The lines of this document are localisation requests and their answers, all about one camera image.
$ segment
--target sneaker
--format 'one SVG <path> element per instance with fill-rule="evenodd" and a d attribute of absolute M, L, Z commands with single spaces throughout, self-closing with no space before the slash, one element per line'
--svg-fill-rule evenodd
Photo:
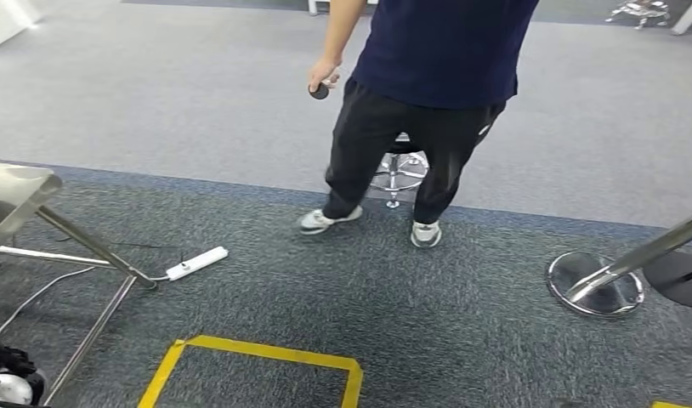
<path fill-rule="evenodd" d="M 351 213 L 351 215 L 346 218 L 331 219 L 323 215 L 321 210 L 315 210 L 309 212 L 298 220 L 298 228 L 301 234 L 316 235 L 328 230 L 334 224 L 354 221 L 363 213 L 363 208 L 359 206 Z"/>
<path fill-rule="evenodd" d="M 433 224 L 421 224 L 414 221 L 411 229 L 411 242 L 419 248 L 436 247 L 441 241 L 439 221 Z"/>

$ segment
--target gray carpet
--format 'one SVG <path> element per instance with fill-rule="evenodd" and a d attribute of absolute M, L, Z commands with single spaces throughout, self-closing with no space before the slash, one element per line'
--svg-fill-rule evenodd
<path fill-rule="evenodd" d="M 0 47 L 0 159 L 324 191 L 339 92 L 304 91 L 324 16 L 37 2 L 39 28 Z M 692 213 L 691 34 L 538 20 L 519 70 L 457 204 L 657 226 Z"/>
<path fill-rule="evenodd" d="M 615 256 L 656 229 L 452 208 L 443 246 L 420 251 L 407 240 L 407 208 L 391 211 L 379 201 L 367 202 L 357 223 L 302 237 L 293 221 L 323 195 L 59 173 L 67 188 L 54 208 L 152 275 L 182 254 L 230 249 L 209 269 L 155 292 L 133 291 L 59 408 L 135 406 L 173 340 L 196 334 L 353 357 L 365 371 L 364 408 L 692 405 L 692 310 L 649 291 L 625 320 L 590 320 L 557 304 L 543 280 L 547 262 L 562 252 Z M 76 250 L 61 238 L 34 221 L 20 242 Z M 0 262 L 0 321 L 74 270 Z M 99 271 L 62 282 L 3 340 L 55 373 L 119 280 Z M 337 406 L 343 385 L 341 371 L 187 350 L 158 406 L 322 408 Z"/>

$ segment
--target yellow tape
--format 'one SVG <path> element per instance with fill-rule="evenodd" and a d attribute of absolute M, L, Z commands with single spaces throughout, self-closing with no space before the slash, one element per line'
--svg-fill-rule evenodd
<path fill-rule="evenodd" d="M 139 408 L 153 408 L 156 406 L 158 395 L 166 385 L 173 368 L 183 353 L 185 346 L 200 347 L 203 349 L 213 349 L 229 351 L 231 353 L 255 355 L 273 360 L 292 361 L 294 363 L 310 364 L 327 368 L 337 368 L 349 372 L 346 380 L 346 389 L 343 392 L 341 408 L 356 408 L 359 404 L 361 394 L 361 384 L 364 379 L 364 372 L 359 363 L 347 357 L 337 355 L 311 353 L 309 351 L 294 350 L 265 344 L 239 342 L 228 338 L 218 338 L 211 336 L 197 336 L 191 340 L 177 340 L 166 352 L 161 365 L 153 376 L 143 398 L 139 403 Z"/>
<path fill-rule="evenodd" d="M 659 402 L 656 401 L 651 408 L 690 408 L 688 406 L 683 406 L 683 405 L 674 405 L 674 404 L 669 404 L 668 402 Z"/>
<path fill-rule="evenodd" d="M 139 408 L 151 408 L 156 406 L 156 401 L 158 401 L 158 395 L 161 394 L 163 386 L 166 385 L 166 381 L 171 376 L 173 368 L 179 361 L 181 354 L 185 349 L 185 342 L 183 340 L 176 340 L 173 342 L 171 348 L 166 352 L 166 356 L 163 357 L 161 365 L 158 366 L 156 374 L 153 375 L 153 379 L 150 380 L 148 388 L 145 390 L 144 396 L 139 402 Z"/>

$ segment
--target white power strip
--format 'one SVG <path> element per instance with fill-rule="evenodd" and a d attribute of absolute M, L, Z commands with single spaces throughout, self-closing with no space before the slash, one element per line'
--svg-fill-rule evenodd
<path fill-rule="evenodd" d="M 184 276 L 190 275 L 199 269 L 206 268 L 210 264 L 214 264 L 223 258 L 229 256 L 229 252 L 226 251 L 222 246 L 214 248 L 211 251 L 202 253 L 201 255 L 179 263 L 178 265 L 172 267 L 166 271 L 168 279 L 173 282 L 177 281 Z"/>

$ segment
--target metal pole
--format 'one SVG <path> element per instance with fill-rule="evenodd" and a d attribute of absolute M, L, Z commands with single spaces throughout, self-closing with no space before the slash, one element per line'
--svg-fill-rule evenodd
<path fill-rule="evenodd" d="M 68 361 L 68 364 L 65 365 L 63 371 L 61 371 L 58 375 L 58 378 L 55 380 L 54 385 L 51 388 L 48 397 L 46 398 L 46 401 L 43 403 L 44 405 L 50 405 L 53 402 L 53 399 L 56 396 L 56 394 L 63 388 L 65 382 L 67 382 L 71 378 L 73 372 L 76 370 L 78 365 L 81 364 L 81 362 L 83 361 L 83 357 L 91 349 L 91 346 L 93 346 L 94 341 L 103 331 L 105 324 L 111 318 L 113 312 L 115 312 L 116 309 L 118 309 L 118 306 L 121 304 L 126 295 L 128 295 L 128 291 L 131 290 L 133 283 L 137 279 L 138 278 L 136 278 L 135 276 L 129 276 L 128 278 L 126 278 L 121 287 L 118 289 L 118 292 L 116 292 L 116 295 L 111 299 L 110 302 L 108 302 L 108 305 L 106 305 L 105 310 L 103 311 L 103 313 L 101 313 L 98 320 L 96 320 L 94 326 L 91 327 L 91 330 L 88 332 L 88 335 L 86 335 L 86 338 L 83 339 L 81 344 L 78 346 L 76 352 L 73 354 L 73 356 L 71 356 L 71 359 Z"/>
<path fill-rule="evenodd" d="M 58 253 L 29 251 L 27 249 L 11 248 L 10 246 L 1 246 L 0 254 L 10 255 L 19 258 L 40 259 L 42 261 L 63 262 L 66 264 L 77 264 L 95 266 L 98 268 L 115 269 L 116 267 L 100 259 L 72 257 L 71 255 L 60 255 Z"/>
<path fill-rule="evenodd" d="M 566 297 L 573 303 L 579 302 L 595 289 L 609 285 L 622 276 L 643 267 L 649 262 L 662 257 L 692 241 L 692 217 L 655 238 L 618 258 L 614 263 L 597 270 L 586 278 L 579 280 Z"/>
<path fill-rule="evenodd" d="M 91 238 L 86 233 L 80 231 L 75 225 L 71 224 L 68 220 L 63 219 L 60 215 L 53 212 L 50 208 L 42 206 L 36 211 L 38 217 L 43 218 L 49 224 L 52 224 L 55 228 L 63 231 L 70 238 L 80 242 L 83 246 L 93 251 L 99 257 L 108 261 L 116 269 L 133 276 L 136 280 L 143 286 L 150 289 L 156 288 L 156 282 L 149 278 L 146 274 L 140 270 L 134 268 L 126 261 L 118 257 L 115 253 L 111 252 L 108 248 L 101 245 L 100 242 Z"/>

